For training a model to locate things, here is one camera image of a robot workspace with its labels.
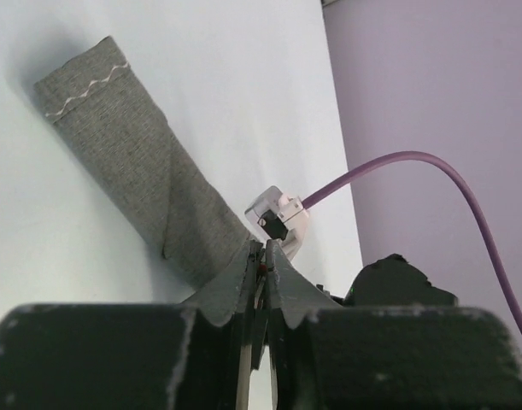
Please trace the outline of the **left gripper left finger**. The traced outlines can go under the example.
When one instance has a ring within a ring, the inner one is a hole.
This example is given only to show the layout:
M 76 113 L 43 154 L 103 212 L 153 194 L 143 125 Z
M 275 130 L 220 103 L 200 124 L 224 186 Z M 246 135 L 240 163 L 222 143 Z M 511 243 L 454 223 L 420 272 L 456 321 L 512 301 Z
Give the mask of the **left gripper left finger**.
M 0 409 L 245 409 L 261 246 L 177 304 L 23 304 L 0 321 Z

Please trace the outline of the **gold fork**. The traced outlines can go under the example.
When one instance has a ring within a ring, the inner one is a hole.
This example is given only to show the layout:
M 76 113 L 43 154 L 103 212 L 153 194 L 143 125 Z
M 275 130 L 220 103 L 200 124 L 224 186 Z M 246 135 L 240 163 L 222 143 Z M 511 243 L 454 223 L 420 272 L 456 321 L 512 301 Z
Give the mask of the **gold fork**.
M 251 339 L 251 371 L 258 371 L 267 345 L 268 312 L 265 303 L 267 278 L 266 251 L 260 253 L 259 266 L 255 278 L 254 320 Z

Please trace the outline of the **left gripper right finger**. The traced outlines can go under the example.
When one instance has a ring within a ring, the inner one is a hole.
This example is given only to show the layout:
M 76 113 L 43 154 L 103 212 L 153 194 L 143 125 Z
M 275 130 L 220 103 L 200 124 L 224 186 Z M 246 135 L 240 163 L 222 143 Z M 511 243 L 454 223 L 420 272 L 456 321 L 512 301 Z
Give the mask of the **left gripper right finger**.
M 476 307 L 345 307 L 279 243 L 265 300 L 276 409 L 522 409 L 522 354 Z

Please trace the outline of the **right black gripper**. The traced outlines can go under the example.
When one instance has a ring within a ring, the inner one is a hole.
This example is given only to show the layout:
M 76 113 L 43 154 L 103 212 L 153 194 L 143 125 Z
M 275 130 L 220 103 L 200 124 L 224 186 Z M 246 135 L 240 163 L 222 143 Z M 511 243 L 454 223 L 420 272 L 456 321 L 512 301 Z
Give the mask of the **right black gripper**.
M 332 295 L 322 284 L 316 287 L 344 307 L 458 305 L 451 292 L 435 287 L 427 276 L 402 255 L 391 254 L 364 266 L 346 296 Z

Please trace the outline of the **grey cloth napkin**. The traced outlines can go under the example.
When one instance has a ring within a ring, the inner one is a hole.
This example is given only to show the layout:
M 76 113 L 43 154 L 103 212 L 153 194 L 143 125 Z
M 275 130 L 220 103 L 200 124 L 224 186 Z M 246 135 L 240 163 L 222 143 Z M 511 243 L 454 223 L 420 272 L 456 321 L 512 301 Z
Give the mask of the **grey cloth napkin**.
M 250 242 L 113 38 L 67 61 L 34 91 L 85 169 L 191 287 L 213 280 Z

